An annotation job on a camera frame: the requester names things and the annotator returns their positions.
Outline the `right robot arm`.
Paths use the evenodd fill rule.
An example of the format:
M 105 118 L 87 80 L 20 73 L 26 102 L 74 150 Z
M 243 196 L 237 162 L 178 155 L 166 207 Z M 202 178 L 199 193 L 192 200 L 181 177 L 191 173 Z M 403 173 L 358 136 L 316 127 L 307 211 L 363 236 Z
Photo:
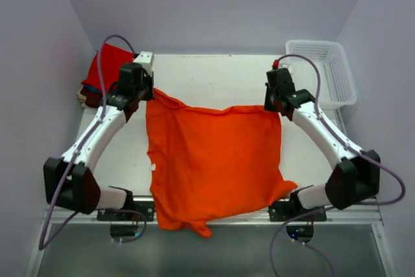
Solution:
M 364 151 L 328 120 L 307 90 L 296 90 L 289 70 L 267 71 L 264 108 L 278 112 L 300 127 L 320 149 L 332 168 L 326 183 L 307 186 L 290 195 L 289 213 L 304 220 L 312 210 L 332 205 L 343 210 L 379 192 L 378 153 Z

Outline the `orange t shirt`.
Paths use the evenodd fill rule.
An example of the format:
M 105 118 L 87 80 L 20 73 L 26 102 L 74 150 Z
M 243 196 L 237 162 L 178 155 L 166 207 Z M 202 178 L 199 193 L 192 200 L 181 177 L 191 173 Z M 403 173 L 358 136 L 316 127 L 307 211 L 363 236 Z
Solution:
M 150 192 L 157 205 L 225 204 L 264 208 L 296 189 L 280 169 L 282 125 L 260 105 L 224 110 L 188 106 L 156 90 L 147 103 Z M 210 237 L 205 226 L 184 226 Z

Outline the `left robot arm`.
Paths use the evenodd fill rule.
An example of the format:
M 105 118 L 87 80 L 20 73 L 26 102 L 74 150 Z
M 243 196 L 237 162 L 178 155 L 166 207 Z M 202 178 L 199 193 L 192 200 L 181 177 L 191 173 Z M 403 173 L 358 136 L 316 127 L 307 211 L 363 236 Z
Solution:
M 97 109 L 93 121 L 59 158 L 43 165 L 47 203 L 77 213 L 112 210 L 120 220 L 135 212 L 132 192 L 121 187 L 102 187 L 93 176 L 99 158 L 141 101 L 154 99 L 152 65 L 138 62 L 121 66 L 118 81 Z

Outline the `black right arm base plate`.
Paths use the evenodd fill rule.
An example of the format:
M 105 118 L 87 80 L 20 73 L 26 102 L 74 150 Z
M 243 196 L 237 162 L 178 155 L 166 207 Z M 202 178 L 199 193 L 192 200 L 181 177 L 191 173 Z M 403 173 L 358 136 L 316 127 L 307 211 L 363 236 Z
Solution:
M 287 197 L 273 202 L 268 207 L 268 215 L 271 222 L 285 222 L 299 215 L 302 217 L 299 218 L 298 221 L 307 222 L 312 219 L 313 221 L 324 222 L 327 221 L 327 215 L 324 211 L 315 213 L 313 215 L 306 215 L 305 217 L 303 216 L 306 213 L 311 213 L 312 211 L 319 211 L 322 209 L 324 209 L 323 206 L 312 208 L 310 210 L 305 209 L 301 206 L 296 196 L 294 196 L 294 200 L 292 200 L 291 197 Z

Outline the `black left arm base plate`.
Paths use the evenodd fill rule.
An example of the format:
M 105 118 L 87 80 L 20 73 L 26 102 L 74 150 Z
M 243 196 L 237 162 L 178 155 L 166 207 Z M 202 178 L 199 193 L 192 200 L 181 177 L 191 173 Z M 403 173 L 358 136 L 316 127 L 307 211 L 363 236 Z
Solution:
M 141 221 L 144 219 L 146 221 L 152 222 L 156 212 L 154 201 L 150 197 L 132 199 L 122 207 L 122 210 L 138 211 L 143 216 L 140 217 L 135 213 L 120 212 L 119 210 L 99 210 L 97 212 L 97 220 L 126 222 Z

